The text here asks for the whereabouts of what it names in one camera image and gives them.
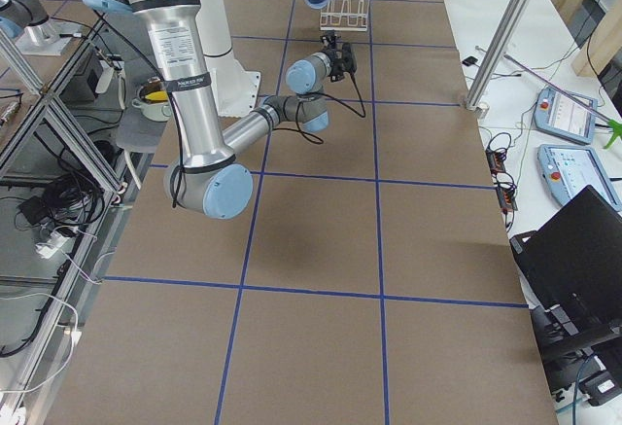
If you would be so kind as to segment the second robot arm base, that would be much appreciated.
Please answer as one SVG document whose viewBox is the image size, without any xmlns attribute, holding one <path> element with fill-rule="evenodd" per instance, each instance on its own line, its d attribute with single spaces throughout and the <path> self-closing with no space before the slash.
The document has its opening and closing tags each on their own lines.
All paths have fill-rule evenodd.
<svg viewBox="0 0 622 425">
<path fill-rule="evenodd" d="M 83 34 L 74 22 L 53 21 L 40 0 L 1 0 L 1 29 L 25 55 L 60 56 Z"/>
</svg>

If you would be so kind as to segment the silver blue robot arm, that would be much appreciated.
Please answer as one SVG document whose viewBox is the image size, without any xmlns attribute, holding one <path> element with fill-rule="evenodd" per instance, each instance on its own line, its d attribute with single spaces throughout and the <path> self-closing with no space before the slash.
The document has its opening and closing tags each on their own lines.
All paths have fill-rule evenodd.
<svg viewBox="0 0 622 425">
<path fill-rule="evenodd" d="M 152 68 L 167 94 L 179 156 L 164 187 L 176 206 L 213 219 L 230 219 L 248 205 L 251 172 L 237 157 L 280 124 L 310 135 L 328 126 L 325 81 L 355 64 L 335 35 L 287 71 L 287 96 L 255 101 L 259 73 L 235 58 L 224 0 L 83 0 L 94 11 L 135 15 L 148 32 Z"/>
</svg>

